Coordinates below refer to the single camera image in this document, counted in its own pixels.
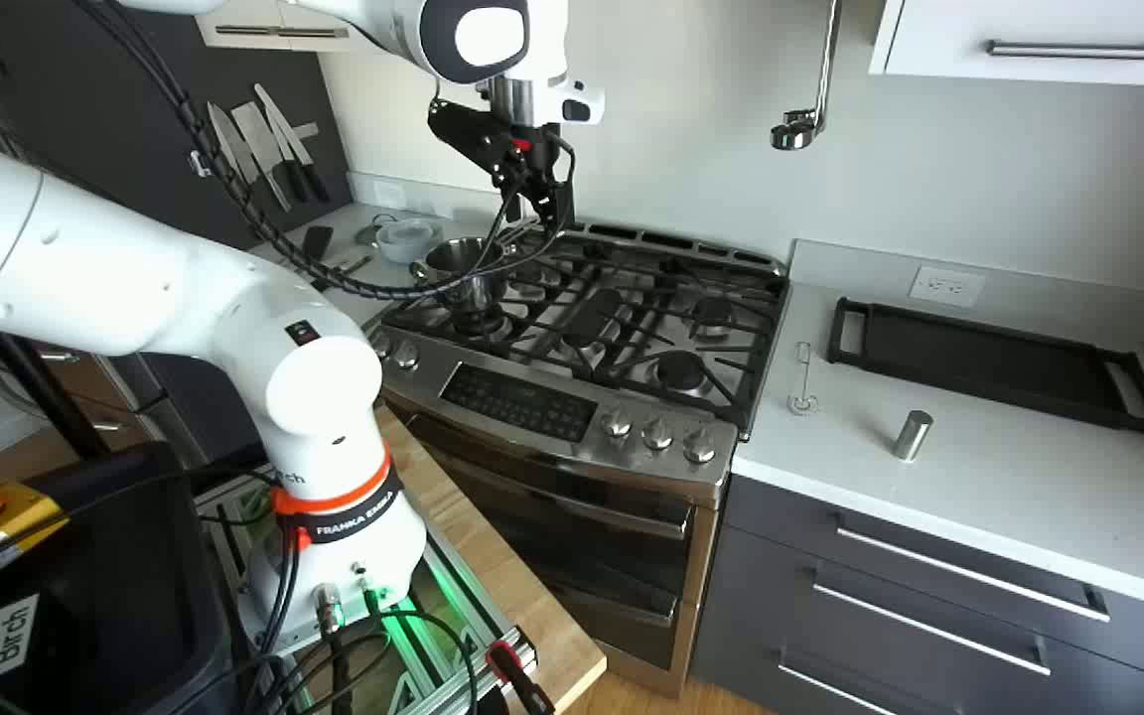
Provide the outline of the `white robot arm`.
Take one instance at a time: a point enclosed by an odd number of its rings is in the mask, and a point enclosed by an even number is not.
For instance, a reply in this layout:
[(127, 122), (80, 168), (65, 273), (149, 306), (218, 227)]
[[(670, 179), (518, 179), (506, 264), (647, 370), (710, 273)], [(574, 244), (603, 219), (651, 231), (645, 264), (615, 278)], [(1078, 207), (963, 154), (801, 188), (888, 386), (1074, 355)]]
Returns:
[[(559, 231), (574, 191), (551, 176), (563, 122), (603, 101), (568, 74), (568, 0), (297, 0), (447, 85), (480, 85), (480, 111), (436, 104), (431, 126)], [(264, 607), (305, 617), (327, 592), (396, 599), (424, 525), (394, 481), (374, 416), (382, 363), (317, 296), (321, 270), (184, 236), (41, 168), (0, 154), (0, 334), (85, 355), (180, 355), (218, 366), (255, 416), (302, 525), (297, 584)]]

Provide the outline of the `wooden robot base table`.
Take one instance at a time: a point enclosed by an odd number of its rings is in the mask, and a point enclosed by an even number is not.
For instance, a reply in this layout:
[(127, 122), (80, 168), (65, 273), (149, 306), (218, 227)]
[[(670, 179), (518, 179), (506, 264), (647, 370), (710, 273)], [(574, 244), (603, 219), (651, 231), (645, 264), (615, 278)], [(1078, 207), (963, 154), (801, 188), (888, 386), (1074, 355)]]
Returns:
[(305, 617), (296, 654), (248, 672), (255, 715), (568, 715), (607, 654), (390, 408), (394, 470), (431, 530), (415, 592), (331, 644)]

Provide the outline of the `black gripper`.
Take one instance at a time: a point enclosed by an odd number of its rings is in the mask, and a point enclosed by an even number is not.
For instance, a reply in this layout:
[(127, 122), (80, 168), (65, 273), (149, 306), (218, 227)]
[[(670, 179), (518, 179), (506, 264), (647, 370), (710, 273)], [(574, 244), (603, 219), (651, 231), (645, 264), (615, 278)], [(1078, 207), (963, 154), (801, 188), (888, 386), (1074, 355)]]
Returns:
[(523, 199), (545, 199), (541, 221), (547, 231), (568, 231), (578, 221), (574, 176), (559, 162), (563, 139), (556, 126), (523, 126), (493, 111), (436, 101), (431, 108), (431, 130), (493, 179), (508, 221), (523, 216)]

